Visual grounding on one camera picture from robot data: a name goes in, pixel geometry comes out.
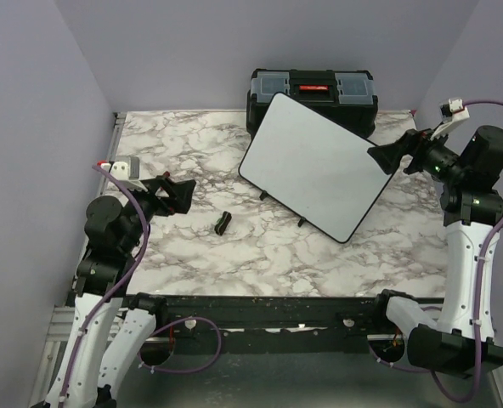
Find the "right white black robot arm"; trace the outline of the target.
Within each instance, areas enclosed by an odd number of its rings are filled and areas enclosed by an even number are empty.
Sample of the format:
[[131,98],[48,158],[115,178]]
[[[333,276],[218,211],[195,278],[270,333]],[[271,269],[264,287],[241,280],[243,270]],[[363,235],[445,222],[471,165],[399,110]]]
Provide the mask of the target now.
[[494,186],[503,170],[503,129],[481,126],[461,154],[434,138],[430,129],[409,130],[400,139],[371,147],[368,154],[386,174],[410,156],[404,173],[426,172],[442,184],[440,197],[448,243],[448,269],[440,316],[431,318],[409,294],[384,290],[370,322],[379,332],[397,327],[408,361],[453,377],[503,366],[490,313],[493,257],[500,239],[503,199]]

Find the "black plastic toolbox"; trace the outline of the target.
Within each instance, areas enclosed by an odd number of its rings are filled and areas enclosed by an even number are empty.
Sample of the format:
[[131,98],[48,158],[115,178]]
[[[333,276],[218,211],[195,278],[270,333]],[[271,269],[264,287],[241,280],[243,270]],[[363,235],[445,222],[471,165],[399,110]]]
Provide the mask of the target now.
[[369,138],[378,96],[369,71],[256,69],[246,96],[246,130],[254,136],[275,94],[285,94],[332,122]]

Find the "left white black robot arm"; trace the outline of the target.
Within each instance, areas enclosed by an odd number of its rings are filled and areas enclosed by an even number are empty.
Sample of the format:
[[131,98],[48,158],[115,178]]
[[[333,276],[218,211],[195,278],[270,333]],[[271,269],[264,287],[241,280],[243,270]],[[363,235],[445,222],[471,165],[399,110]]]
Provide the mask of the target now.
[[167,301],[139,294],[123,327],[110,329],[124,303],[130,278],[149,240],[153,217],[190,210],[194,180],[174,182],[168,174],[127,190],[128,201],[102,195],[86,210],[87,249],[76,271],[71,332],[54,382],[41,407],[114,407],[130,365],[146,338],[167,329]]

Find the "white whiteboard with red writing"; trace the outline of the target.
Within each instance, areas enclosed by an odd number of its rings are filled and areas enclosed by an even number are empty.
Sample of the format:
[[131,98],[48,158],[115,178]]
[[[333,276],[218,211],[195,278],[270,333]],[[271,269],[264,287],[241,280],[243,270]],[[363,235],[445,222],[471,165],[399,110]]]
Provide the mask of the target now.
[[344,244],[391,178],[368,149],[373,142],[277,93],[239,175],[332,240]]

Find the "aluminium extrusion rail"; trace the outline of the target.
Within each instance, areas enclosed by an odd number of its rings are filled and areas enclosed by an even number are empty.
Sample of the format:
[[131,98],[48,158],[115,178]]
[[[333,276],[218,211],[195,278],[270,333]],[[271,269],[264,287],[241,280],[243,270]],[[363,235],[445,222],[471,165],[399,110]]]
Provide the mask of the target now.
[[55,307],[48,326],[48,342],[66,342],[74,321],[74,307]]

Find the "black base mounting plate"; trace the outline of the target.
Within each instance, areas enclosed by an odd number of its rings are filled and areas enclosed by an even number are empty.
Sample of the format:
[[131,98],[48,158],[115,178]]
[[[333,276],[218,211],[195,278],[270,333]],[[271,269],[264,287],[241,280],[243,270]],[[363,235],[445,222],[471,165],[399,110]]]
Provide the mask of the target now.
[[228,297],[128,295],[123,307],[161,306],[162,327],[147,340],[149,357],[224,354],[366,354],[404,356],[396,326],[382,320],[372,297]]

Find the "green round eraser pad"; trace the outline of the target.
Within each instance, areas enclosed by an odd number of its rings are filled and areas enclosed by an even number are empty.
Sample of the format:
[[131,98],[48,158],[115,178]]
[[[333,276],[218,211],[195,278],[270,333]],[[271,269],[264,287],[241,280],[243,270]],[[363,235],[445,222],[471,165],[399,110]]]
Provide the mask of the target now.
[[222,236],[225,233],[230,221],[232,220],[232,214],[230,212],[224,211],[220,219],[216,222],[214,226],[214,232]]

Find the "black whiteboard stand foot right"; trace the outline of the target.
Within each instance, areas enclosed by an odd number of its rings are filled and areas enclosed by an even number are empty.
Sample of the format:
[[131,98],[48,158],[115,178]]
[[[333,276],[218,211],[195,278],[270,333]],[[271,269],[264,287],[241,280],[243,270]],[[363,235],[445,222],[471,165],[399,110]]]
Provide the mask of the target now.
[[299,221],[297,222],[297,227],[301,228],[305,223],[307,223],[307,219],[304,217],[300,217]]

